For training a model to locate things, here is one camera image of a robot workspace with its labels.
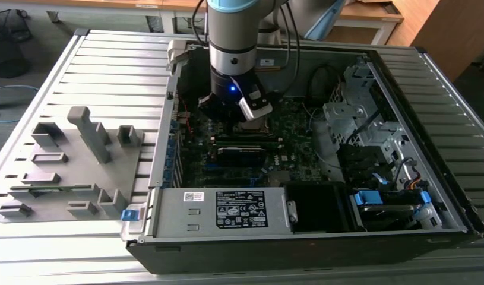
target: slotted metal table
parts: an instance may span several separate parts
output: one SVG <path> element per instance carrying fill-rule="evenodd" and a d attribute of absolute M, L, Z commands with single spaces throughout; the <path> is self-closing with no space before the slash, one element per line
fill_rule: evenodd
<path fill-rule="evenodd" d="M 13 173 L 32 151 L 37 122 L 67 127 L 71 106 L 87 106 L 104 127 L 133 125 L 145 132 L 132 202 L 144 202 L 167 90 L 167 46 L 184 35 L 91 30 L 77 33 L 0 152 L 0 205 Z M 307 42 L 309 46 L 374 49 L 388 66 L 456 179 L 484 220 L 484 124 L 436 68 L 416 49 Z M 484 239 L 443 249 L 403 264 L 261 271 L 237 274 L 152 275 L 125 250 L 121 222 L 0 223 L 0 284 L 167 283 L 213 284 L 322 280 L 352 282 L 484 278 Z"/>

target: power supply label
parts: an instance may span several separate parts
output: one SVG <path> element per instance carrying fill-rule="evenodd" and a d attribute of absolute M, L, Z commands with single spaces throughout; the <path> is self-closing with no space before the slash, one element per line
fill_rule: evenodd
<path fill-rule="evenodd" d="M 217 192 L 216 213 L 216 224 L 220 229 L 268 227 L 264 192 Z"/>

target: blue tab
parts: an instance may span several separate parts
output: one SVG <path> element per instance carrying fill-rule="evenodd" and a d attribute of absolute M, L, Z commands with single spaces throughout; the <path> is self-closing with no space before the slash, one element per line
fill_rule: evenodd
<path fill-rule="evenodd" d="M 355 194 L 355 201 L 356 201 L 356 205 L 358 206 L 362 206 L 363 205 L 363 199 L 362 199 L 362 193 L 360 192 L 358 192 Z"/>
<path fill-rule="evenodd" d="M 383 199 L 379 191 L 363 190 L 355 195 L 356 205 L 383 205 Z"/>
<path fill-rule="evenodd" d="M 137 210 L 123 210 L 121 211 L 121 220 L 123 221 L 139 221 L 140 220 L 140 211 Z"/>
<path fill-rule="evenodd" d="M 427 191 L 423 191 L 420 194 L 422 194 L 422 199 L 423 199 L 424 204 L 428 204 L 430 202 L 432 202 L 431 194 L 428 194 Z"/>

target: sticker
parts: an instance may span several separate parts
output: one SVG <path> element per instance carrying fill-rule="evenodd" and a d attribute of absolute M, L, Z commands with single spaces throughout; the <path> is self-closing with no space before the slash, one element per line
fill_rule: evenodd
<path fill-rule="evenodd" d="M 153 8 L 157 9 L 157 5 L 145 5 L 145 4 L 136 4 L 136 8 Z"/>
<path fill-rule="evenodd" d="M 184 202 L 203 202 L 204 192 L 184 192 Z"/>
<path fill-rule="evenodd" d="M 264 192 L 217 192 L 216 224 L 220 229 L 268 227 Z"/>
<path fill-rule="evenodd" d="M 273 59 L 261 59 L 259 65 L 263 67 L 272 67 L 275 65 Z"/>

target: wire mesh trash bin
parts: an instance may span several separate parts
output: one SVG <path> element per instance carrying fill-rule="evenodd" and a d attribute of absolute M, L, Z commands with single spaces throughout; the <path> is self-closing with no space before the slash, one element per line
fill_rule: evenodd
<path fill-rule="evenodd" d="M 28 40 L 32 33 L 21 14 L 16 10 L 0 11 L 0 77 L 23 75 L 31 68 L 19 42 Z"/>

